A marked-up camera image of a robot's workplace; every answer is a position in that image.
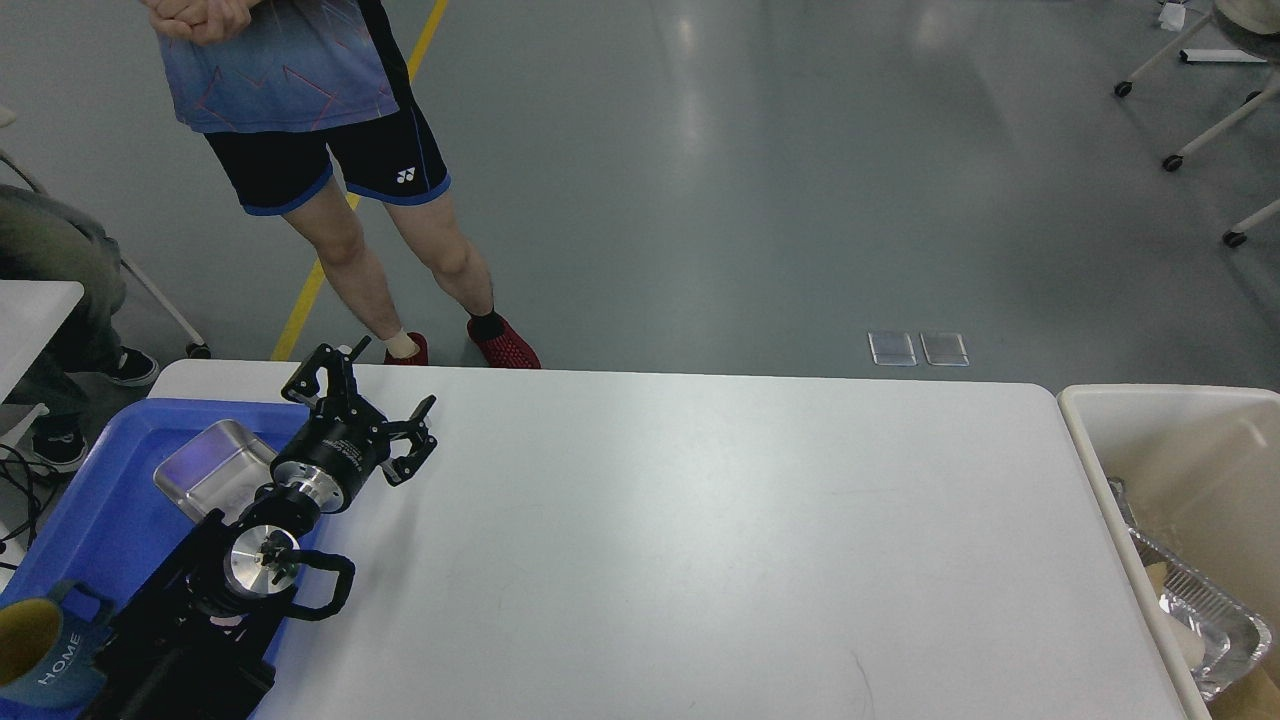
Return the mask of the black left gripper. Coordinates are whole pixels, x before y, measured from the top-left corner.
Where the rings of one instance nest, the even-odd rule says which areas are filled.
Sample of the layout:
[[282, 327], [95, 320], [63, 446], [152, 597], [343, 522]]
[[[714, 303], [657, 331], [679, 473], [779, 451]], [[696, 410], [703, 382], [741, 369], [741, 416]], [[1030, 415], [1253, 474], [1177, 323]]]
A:
[[[438, 447], [428, 428], [436, 396], [425, 397], [404, 420], [374, 424], [374, 406], [358, 392], [355, 360], [371, 342], [343, 350], [320, 343], [289, 375], [280, 396], [306, 406], [302, 428], [270, 464], [275, 486], [310, 498], [321, 514], [343, 512], [380, 465], [387, 484], [412, 479]], [[390, 456], [394, 442], [408, 450]]]

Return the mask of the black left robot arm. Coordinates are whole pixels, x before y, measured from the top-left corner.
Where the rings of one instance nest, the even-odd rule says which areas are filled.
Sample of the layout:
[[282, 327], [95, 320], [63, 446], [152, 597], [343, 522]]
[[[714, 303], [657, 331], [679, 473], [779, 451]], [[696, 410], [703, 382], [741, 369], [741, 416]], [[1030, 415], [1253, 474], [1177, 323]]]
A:
[[282, 450], [221, 420], [159, 465], [159, 489], [195, 527], [110, 621], [93, 659], [105, 683], [82, 719], [247, 719], [274, 685], [282, 625], [346, 606], [355, 562], [307, 537], [375, 471], [401, 486], [438, 445], [436, 397], [387, 418], [358, 392], [362, 351], [320, 345], [293, 372], [282, 397], [307, 415]]

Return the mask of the person's left hand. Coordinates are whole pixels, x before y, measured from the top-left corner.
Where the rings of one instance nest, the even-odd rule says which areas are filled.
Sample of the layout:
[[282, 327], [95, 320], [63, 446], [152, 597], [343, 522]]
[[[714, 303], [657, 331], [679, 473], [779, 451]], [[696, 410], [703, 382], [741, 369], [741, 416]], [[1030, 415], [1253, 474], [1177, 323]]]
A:
[[191, 1], [175, 19], [192, 28], [201, 40], [221, 41], [237, 36], [252, 20], [259, 1]]

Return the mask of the person's right hand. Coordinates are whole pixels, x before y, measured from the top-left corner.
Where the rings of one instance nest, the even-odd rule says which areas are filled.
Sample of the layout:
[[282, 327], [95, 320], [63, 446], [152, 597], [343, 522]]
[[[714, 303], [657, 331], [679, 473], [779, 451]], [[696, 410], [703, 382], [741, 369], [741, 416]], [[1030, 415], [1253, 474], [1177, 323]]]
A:
[[160, 36], [198, 46], [225, 42], [244, 27], [238, 1], [143, 1], [143, 6]]

